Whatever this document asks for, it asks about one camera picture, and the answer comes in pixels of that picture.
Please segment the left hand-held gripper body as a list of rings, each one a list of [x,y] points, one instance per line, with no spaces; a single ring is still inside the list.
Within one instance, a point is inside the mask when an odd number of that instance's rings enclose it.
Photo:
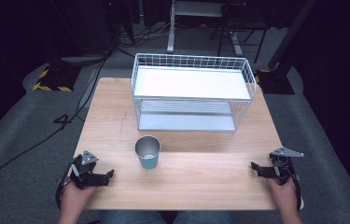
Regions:
[[[83,154],[79,154],[74,158],[71,164],[70,179],[79,189],[98,187],[100,185],[99,176],[93,172],[98,160],[88,150],[84,150]]]

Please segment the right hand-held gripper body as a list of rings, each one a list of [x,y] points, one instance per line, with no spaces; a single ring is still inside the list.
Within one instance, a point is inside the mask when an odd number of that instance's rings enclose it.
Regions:
[[[303,158],[304,154],[287,147],[280,147],[273,150],[270,154],[274,172],[279,180],[280,185],[286,184],[289,178],[298,182],[301,178],[295,172],[292,158]]]

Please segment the person's right hand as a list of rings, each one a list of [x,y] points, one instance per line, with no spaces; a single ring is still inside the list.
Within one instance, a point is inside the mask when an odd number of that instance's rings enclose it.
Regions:
[[[267,183],[280,214],[284,217],[297,215],[299,213],[298,201],[293,180],[289,179],[286,184],[279,185],[274,179],[267,179]]]

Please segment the person's left hand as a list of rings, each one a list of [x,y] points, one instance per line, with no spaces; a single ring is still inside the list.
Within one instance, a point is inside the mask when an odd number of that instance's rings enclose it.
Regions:
[[[67,184],[61,196],[60,217],[79,218],[96,190],[97,187],[79,189],[74,182]]]

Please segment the teal metal cup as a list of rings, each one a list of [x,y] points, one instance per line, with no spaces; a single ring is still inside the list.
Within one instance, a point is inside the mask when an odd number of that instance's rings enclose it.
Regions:
[[[143,168],[154,169],[161,153],[161,142],[152,135],[142,136],[136,141],[134,152]]]

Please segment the person's left leg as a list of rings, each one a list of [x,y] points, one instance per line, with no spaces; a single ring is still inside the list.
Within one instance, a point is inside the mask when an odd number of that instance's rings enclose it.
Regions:
[[[167,224],[159,212],[104,210],[100,212],[101,224]]]

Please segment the person's leg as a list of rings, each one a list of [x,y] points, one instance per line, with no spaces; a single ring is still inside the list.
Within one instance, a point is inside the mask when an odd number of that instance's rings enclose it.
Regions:
[[[174,224],[233,224],[234,217],[228,211],[182,211]]]
[[[104,210],[100,212],[101,224],[167,224],[159,212]]]

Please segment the person's right leg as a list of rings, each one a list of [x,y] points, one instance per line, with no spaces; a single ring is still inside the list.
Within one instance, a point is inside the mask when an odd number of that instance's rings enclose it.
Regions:
[[[174,224],[233,224],[234,217],[228,211],[182,211]]]

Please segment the yellow-black striped stand base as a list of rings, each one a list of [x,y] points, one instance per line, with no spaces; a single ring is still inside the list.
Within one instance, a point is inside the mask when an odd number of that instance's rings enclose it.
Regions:
[[[80,71],[81,68],[78,66],[53,67],[47,65],[34,84],[33,90],[71,92],[74,90]]]
[[[255,79],[264,94],[295,94],[288,78],[277,75],[275,71],[256,70]]]

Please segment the dark slanted stand pole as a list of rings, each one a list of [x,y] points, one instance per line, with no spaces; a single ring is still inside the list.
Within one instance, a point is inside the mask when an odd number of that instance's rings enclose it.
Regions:
[[[317,0],[306,0],[303,4],[299,14],[292,22],[287,34],[283,38],[282,42],[276,49],[272,58],[268,62],[268,67],[270,69],[276,69],[279,65],[284,63],[285,57],[288,56],[288,51],[291,50],[291,43],[295,39],[297,32],[302,27],[304,21],[310,14]]]

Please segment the black metal chair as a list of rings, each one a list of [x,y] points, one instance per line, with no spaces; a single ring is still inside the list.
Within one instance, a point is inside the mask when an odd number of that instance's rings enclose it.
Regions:
[[[245,38],[246,42],[252,34],[260,31],[260,41],[253,44],[253,47],[258,48],[254,59],[254,63],[256,63],[268,29],[267,16],[263,14],[258,0],[228,0],[220,7],[220,17],[211,38],[214,38],[219,32],[217,47],[217,56],[219,56],[225,33],[228,33],[229,36],[235,36],[238,32],[248,32],[248,36]]]

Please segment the white desk frame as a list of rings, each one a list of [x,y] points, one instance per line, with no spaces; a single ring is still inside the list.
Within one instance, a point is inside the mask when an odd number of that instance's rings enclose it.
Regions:
[[[170,9],[170,30],[168,34],[168,53],[175,51],[175,17],[176,16],[196,16],[219,18],[222,3],[195,2],[192,0],[171,0]]]

